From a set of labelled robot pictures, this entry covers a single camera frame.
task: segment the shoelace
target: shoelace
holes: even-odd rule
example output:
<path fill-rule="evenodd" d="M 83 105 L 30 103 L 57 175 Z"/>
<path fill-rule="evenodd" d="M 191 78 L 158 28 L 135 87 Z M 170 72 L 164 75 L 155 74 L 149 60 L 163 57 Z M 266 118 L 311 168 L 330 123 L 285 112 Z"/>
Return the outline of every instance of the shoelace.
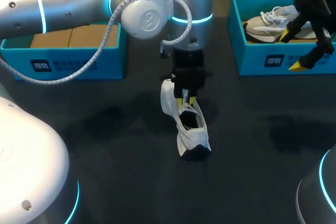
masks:
<path fill-rule="evenodd" d="M 273 8 L 273 10 L 271 12 L 267 12 L 267 13 L 263 13 L 263 12 L 260 12 L 261 14 L 261 17 L 263 18 L 263 21 L 267 24 L 267 25 L 270 25 L 271 23 L 273 23 L 274 21 L 277 21 L 277 20 L 286 20 L 285 17 L 283 16 L 277 16 L 275 14 L 275 11 L 277 9 L 281 8 L 281 6 L 276 6 Z"/>

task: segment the beige sneaker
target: beige sneaker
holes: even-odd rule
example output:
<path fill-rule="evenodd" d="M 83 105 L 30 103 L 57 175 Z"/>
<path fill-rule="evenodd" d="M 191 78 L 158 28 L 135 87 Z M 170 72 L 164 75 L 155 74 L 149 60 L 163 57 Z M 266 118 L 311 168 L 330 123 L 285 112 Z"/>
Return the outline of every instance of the beige sneaker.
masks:
<path fill-rule="evenodd" d="M 244 24 L 246 36 L 260 43 L 278 42 L 287 24 L 299 16 L 295 6 L 274 7 L 271 12 L 260 13 L 261 16 L 251 18 Z M 316 35 L 307 22 L 296 35 L 299 39 L 315 39 Z"/>

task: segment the cardboard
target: cardboard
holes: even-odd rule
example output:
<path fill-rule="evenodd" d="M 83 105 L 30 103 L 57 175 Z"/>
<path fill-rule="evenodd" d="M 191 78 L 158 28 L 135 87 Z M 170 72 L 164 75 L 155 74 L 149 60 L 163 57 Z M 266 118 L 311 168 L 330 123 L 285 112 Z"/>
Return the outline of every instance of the cardboard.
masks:
<path fill-rule="evenodd" d="M 67 48 L 71 32 L 72 29 L 36 34 L 30 44 L 30 48 Z"/>
<path fill-rule="evenodd" d="M 106 33 L 107 25 L 89 25 L 72 30 L 69 47 L 97 48 L 100 46 Z M 114 25 L 109 40 L 105 47 L 116 47 L 118 42 L 119 27 Z"/>

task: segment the metal bolt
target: metal bolt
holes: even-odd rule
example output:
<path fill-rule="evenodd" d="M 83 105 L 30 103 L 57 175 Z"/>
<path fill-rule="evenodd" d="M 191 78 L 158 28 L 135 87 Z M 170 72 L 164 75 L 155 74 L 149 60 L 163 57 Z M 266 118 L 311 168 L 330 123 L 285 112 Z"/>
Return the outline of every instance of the metal bolt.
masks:
<path fill-rule="evenodd" d="M 191 44 L 196 44 L 197 43 L 197 39 L 196 38 L 191 38 L 190 39 L 190 43 Z"/>

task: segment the sneaker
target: sneaker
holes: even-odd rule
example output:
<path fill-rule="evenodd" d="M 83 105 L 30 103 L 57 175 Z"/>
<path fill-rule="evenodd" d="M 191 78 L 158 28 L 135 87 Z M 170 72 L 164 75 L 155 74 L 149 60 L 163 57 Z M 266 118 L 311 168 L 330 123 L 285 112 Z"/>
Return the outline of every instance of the sneaker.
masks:
<path fill-rule="evenodd" d="M 295 6 L 274 7 L 269 13 L 260 13 L 261 16 L 251 18 L 244 23 L 243 27 L 247 37 L 252 37 L 256 42 L 273 43 L 280 40 L 287 24 L 294 20 L 299 13 Z M 296 34 L 299 39 L 315 39 L 316 35 L 311 28 L 310 22 L 307 22 L 301 32 Z"/>
<path fill-rule="evenodd" d="M 174 96 L 174 83 L 171 80 L 165 80 L 162 83 L 161 108 L 165 114 L 176 121 L 177 148 L 180 156 L 186 150 L 192 150 L 199 145 L 211 151 L 206 123 L 199 107 L 196 100 L 192 105 L 183 103 L 179 106 Z"/>

